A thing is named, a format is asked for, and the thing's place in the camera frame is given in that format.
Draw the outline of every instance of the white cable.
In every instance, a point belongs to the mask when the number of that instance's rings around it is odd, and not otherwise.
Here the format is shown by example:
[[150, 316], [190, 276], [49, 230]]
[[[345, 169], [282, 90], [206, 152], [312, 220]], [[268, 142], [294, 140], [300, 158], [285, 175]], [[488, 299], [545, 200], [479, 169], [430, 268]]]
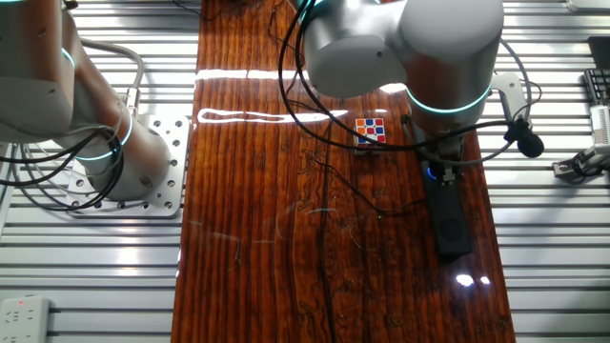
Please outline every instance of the white cable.
[[135, 79], [133, 80], [132, 87], [136, 89], [140, 88], [140, 85], [142, 84], [142, 77], [144, 77], [144, 61], [142, 60], [142, 57], [139, 54], [137, 54], [133, 50], [124, 47], [119, 47], [115, 44], [95, 42], [85, 38], [81, 38], [80, 42], [83, 44], [84, 47], [120, 53], [131, 58], [131, 60], [133, 60], [137, 64], [137, 72], [135, 73]]
[[[26, 151], [26, 156], [29, 157], [29, 158], [33, 158], [32, 154], [31, 154], [30, 146], [29, 145], [24, 145], [24, 148], [25, 148], [25, 151]], [[59, 165], [55, 161], [51, 161], [51, 162], [59, 167]], [[45, 174], [40, 170], [40, 167], [38, 167], [38, 164], [36, 164], [36, 163], [32, 163], [32, 164], [33, 164], [34, 168], [38, 171], [38, 173], [40, 173], [41, 176], [45, 176]], [[66, 173], [67, 175], [70, 175], [68, 173], [68, 171], [63, 170], [62, 172]], [[87, 177], [87, 175], [84, 175], [83, 173], [80, 173], [78, 171], [72, 170], [72, 172], [76, 172], [76, 173], [78, 173], [80, 175], [83, 175], [83, 176]], [[67, 188], [65, 188], [65, 187], [63, 187], [61, 185], [56, 184], [52, 179], [47, 180], [47, 182], [52, 184], [54, 187], [60, 189], [61, 191], [66, 192], [66, 193], [70, 193], [70, 194], [91, 195], [91, 194], [97, 193], [97, 192], [76, 192], [76, 191], [71, 191], [71, 190], [69, 190], [69, 189], [67, 189]]]
[[523, 120], [525, 122], [527, 122], [530, 118], [530, 110], [532, 109], [532, 105], [533, 105], [532, 104], [532, 84], [530, 83], [530, 78], [527, 76], [527, 71], [525, 70], [523, 63], [521, 63], [521, 59], [517, 56], [517, 54], [511, 48], [511, 46], [509, 46], [508, 43], [506, 43], [506, 41], [502, 38], [499, 39], [499, 42], [502, 44], [502, 46], [504, 46], [504, 48], [506, 48], [508, 50], [508, 53], [510, 53], [511, 56], [513, 56], [513, 58], [515, 59], [515, 62], [518, 65], [519, 70], [523, 74], [523, 82], [525, 82], [525, 86], [526, 86], [525, 91], [527, 93], [527, 105], [528, 105], [525, 108], [525, 114], [523, 115]]

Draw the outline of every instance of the wood grain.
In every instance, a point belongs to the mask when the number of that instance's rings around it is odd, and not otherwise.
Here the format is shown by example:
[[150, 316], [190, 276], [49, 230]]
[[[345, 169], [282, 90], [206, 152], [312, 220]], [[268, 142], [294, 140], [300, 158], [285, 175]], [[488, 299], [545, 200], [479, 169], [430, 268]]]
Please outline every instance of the wood grain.
[[[288, 119], [267, 34], [275, 4], [202, 21], [172, 342], [515, 342], [482, 167], [461, 182], [474, 250], [440, 261], [412, 152], [356, 157]], [[223, 6], [204, 2], [203, 13]], [[279, 6], [273, 33], [292, 16]], [[322, 99], [346, 123], [383, 117], [389, 141], [407, 143], [404, 92]], [[322, 134], [328, 119], [307, 111], [297, 112]], [[351, 142], [338, 127], [330, 135]], [[314, 161], [316, 148], [376, 206], [403, 211], [374, 210]], [[472, 134], [466, 158], [477, 156]]]

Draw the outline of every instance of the metal mounting plate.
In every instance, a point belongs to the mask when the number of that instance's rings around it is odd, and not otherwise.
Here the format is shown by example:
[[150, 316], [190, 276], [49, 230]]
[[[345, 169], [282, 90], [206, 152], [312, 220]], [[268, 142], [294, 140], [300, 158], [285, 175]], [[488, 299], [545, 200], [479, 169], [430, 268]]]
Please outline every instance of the metal mounting plate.
[[[178, 214], [182, 200], [187, 149], [189, 147], [190, 125], [187, 117], [179, 116], [169, 119], [158, 115], [147, 118], [151, 130], [157, 132], [168, 145], [172, 161], [163, 182], [148, 196], [137, 201], [116, 202], [104, 199], [101, 207], [90, 208], [80, 212], [71, 212], [76, 218], [172, 218]], [[85, 168], [74, 162], [69, 190], [74, 192], [95, 192], [86, 177]], [[86, 195], [68, 193], [66, 203], [86, 203]]]

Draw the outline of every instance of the keyboard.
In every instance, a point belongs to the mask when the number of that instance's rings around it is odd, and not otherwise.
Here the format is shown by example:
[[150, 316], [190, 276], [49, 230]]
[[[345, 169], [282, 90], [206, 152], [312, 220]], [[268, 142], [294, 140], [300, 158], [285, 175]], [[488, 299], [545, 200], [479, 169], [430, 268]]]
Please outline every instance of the keyboard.
[[610, 94], [610, 70], [586, 70], [584, 72], [584, 82], [593, 105], [601, 104], [601, 98], [605, 91]]

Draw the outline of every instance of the blue light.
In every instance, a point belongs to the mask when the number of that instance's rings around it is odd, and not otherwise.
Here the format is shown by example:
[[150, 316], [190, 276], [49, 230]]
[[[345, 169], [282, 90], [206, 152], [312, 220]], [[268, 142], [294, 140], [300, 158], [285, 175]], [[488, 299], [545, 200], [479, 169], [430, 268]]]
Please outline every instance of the blue light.
[[437, 177], [432, 175], [432, 171], [430, 170], [430, 167], [428, 167], [428, 175], [430, 175], [430, 177], [432, 177], [433, 180], [436, 180]]
[[[130, 128], [127, 131], [127, 134], [125, 135], [125, 138], [123, 138], [123, 141], [121, 142], [121, 147], [124, 146], [125, 144], [127, 144], [127, 140], [130, 139], [130, 136], [132, 135], [132, 129], [133, 129], [133, 118], [130, 116]], [[76, 159], [81, 160], [81, 161], [97, 161], [97, 160], [101, 160], [103, 158], [109, 157], [112, 155], [113, 152], [115, 152], [115, 150], [113, 151], [108, 151], [106, 153], [104, 153], [101, 156], [97, 156], [97, 157], [78, 157], [76, 156]]]
[[66, 56], [66, 58], [68, 58], [70, 60], [70, 63], [72, 63], [72, 67], [76, 68], [76, 65], [74, 64], [74, 60], [72, 59], [72, 56], [70, 56], [70, 54], [64, 48], [61, 49], [61, 53], [63, 53], [64, 56]]
[[437, 113], [437, 114], [453, 114], [453, 113], [458, 113], [461, 111], [466, 111], [466, 110], [471, 109], [472, 107], [476, 106], [479, 102], [483, 101], [487, 97], [487, 94], [489, 94], [489, 91], [491, 90], [491, 88], [492, 88], [492, 85], [490, 84], [489, 87], [487, 88], [487, 90], [477, 100], [473, 101], [472, 103], [470, 103], [466, 106], [462, 106], [457, 109], [450, 109], [450, 110], [435, 109], [430, 106], [422, 104], [421, 102], [419, 102], [419, 100], [415, 99], [415, 97], [409, 91], [408, 87], [407, 87], [407, 94], [409, 94], [409, 97], [411, 98], [411, 100], [413, 100], [413, 102], [421, 109], [430, 111], [432, 113]]

